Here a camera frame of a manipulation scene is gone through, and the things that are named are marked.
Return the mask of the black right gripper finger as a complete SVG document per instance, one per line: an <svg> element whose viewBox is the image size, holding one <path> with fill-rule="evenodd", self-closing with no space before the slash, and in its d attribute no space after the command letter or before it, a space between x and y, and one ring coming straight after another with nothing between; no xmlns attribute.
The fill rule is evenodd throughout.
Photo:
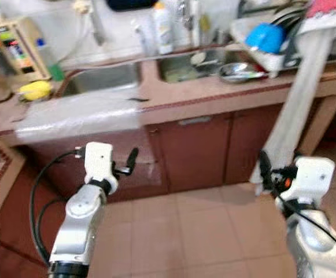
<svg viewBox="0 0 336 278"><path fill-rule="evenodd" d="M273 193L272 165L265 150L261 150L259 153L259 170L262 178L260 193Z"/></svg>

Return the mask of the chrome kitchen faucet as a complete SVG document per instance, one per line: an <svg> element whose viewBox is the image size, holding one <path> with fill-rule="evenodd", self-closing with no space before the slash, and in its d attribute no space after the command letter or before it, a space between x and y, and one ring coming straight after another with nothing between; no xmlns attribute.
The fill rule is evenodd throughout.
<svg viewBox="0 0 336 278"><path fill-rule="evenodd" d="M178 0L176 16L178 22L188 31L192 47L198 48L201 45L200 0Z"/></svg>

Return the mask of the clear bubble wrap sheet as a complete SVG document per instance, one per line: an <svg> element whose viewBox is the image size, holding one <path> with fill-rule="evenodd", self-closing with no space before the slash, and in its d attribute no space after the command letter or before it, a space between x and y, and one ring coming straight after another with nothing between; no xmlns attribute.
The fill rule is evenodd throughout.
<svg viewBox="0 0 336 278"><path fill-rule="evenodd" d="M9 142L27 147L40 162L57 154L83 147L91 141L113 145L112 159L124 166L131 149L139 148L131 177L119 188L158 186L162 172L141 122L141 104L128 98L145 98L134 89L101 91L65 96L31 104L22 120L14 125Z"/></svg>

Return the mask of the large steel sink basin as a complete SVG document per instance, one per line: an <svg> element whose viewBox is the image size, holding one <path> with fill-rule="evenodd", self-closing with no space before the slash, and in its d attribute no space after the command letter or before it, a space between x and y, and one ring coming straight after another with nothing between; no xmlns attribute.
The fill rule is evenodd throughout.
<svg viewBox="0 0 336 278"><path fill-rule="evenodd" d="M57 97L74 96L82 93L117 91L137 88L142 83L139 64L88 69L73 74L62 85Z"/></svg>

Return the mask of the grey towel red truck print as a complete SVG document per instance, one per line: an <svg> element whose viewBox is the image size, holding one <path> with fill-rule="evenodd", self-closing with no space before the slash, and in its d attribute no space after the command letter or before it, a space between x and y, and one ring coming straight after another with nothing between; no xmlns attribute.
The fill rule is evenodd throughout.
<svg viewBox="0 0 336 278"><path fill-rule="evenodd" d="M294 159L335 39L336 0L312 0L295 38L301 64L287 100L262 147L272 166L284 166Z"/></svg>

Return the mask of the shallow steel bowl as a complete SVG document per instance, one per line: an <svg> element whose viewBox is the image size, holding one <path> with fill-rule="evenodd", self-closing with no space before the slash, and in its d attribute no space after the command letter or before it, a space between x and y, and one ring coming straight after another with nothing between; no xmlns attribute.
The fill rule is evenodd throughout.
<svg viewBox="0 0 336 278"><path fill-rule="evenodd" d="M216 76L226 84L242 84L252 79L267 77L268 73L256 71L249 63L228 63L216 71Z"/></svg>

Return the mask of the cluttered steel sink basin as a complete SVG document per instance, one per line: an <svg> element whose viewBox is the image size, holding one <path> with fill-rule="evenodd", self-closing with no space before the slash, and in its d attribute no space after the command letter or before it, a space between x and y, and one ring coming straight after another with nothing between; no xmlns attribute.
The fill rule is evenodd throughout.
<svg viewBox="0 0 336 278"><path fill-rule="evenodd" d="M179 83L199 78L216 76L216 71L228 61L228 53L221 49L210 49L200 52L206 53L204 63L194 65L190 63L191 56L196 53L184 53L175 57L157 59L160 79L168 83Z"/></svg>

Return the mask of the white dish rack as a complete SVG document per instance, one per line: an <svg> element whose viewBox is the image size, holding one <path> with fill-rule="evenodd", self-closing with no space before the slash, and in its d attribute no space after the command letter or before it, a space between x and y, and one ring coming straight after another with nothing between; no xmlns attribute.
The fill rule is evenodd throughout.
<svg viewBox="0 0 336 278"><path fill-rule="evenodd" d="M241 42L244 48L249 50L249 54L255 61L273 76L276 76L278 72L300 66L301 55L294 43L294 38L299 30L300 22L294 26L294 29L290 31L289 35L284 40L279 54L263 53L252 50L244 43L245 37L249 35L250 30L263 22L268 22L265 17L236 19L232 21L230 25L230 33L237 42Z"/></svg>

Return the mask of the white round sink strainer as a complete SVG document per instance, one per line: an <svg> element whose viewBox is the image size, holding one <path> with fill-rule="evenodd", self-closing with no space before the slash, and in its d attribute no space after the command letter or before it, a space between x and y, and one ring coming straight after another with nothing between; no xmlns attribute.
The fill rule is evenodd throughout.
<svg viewBox="0 0 336 278"><path fill-rule="evenodd" d="M196 52L191 56L190 63L192 65L199 65L201 63L204 63L205 60L206 60L205 52Z"/></svg>

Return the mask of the blue plastic bowl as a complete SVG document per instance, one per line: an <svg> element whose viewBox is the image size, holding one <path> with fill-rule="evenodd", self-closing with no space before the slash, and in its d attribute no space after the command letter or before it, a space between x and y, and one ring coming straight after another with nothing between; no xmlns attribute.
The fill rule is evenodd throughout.
<svg viewBox="0 0 336 278"><path fill-rule="evenodd" d="M286 32L281 26L263 22L250 30L244 43L252 50L279 54L285 39Z"/></svg>

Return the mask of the white detergent bottle yellow cap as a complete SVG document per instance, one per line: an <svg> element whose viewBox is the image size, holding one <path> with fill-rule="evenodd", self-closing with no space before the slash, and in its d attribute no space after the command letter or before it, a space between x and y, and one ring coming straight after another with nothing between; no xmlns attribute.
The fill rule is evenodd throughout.
<svg viewBox="0 0 336 278"><path fill-rule="evenodd" d="M153 5L151 21L157 53L168 54L172 52L172 16L165 3L157 1Z"/></svg>

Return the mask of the dark dinner plate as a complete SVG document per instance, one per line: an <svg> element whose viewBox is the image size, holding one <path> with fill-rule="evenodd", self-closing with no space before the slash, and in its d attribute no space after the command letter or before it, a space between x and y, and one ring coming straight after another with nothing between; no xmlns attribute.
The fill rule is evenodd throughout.
<svg viewBox="0 0 336 278"><path fill-rule="evenodd" d="M274 9L269 24L279 27L284 37L287 37L294 26L304 19L305 13L310 7L311 4L308 2L292 2L281 5Z"/></svg>

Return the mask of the cream water ioniser machine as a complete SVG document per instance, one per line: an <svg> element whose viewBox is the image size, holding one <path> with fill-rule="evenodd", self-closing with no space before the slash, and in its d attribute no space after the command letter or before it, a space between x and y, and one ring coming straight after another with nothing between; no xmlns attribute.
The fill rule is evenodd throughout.
<svg viewBox="0 0 336 278"><path fill-rule="evenodd" d="M30 17L0 20L3 53L16 74L28 81L51 79L38 50L38 40L41 39L43 35Z"/></svg>

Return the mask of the cream wall tap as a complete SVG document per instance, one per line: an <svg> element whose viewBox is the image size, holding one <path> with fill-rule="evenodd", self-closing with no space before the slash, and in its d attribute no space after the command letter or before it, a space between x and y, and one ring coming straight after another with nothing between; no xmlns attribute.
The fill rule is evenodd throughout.
<svg viewBox="0 0 336 278"><path fill-rule="evenodd" d="M104 27L94 0L73 0L72 9L84 22L83 32L91 35L96 45L102 47L105 44Z"/></svg>

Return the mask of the black rounded wall panel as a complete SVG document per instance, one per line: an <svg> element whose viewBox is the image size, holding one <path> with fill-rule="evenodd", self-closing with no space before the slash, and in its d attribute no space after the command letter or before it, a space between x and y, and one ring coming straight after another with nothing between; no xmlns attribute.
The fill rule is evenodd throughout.
<svg viewBox="0 0 336 278"><path fill-rule="evenodd" d="M114 12L130 12L151 8L159 0L105 0L107 7Z"/></svg>

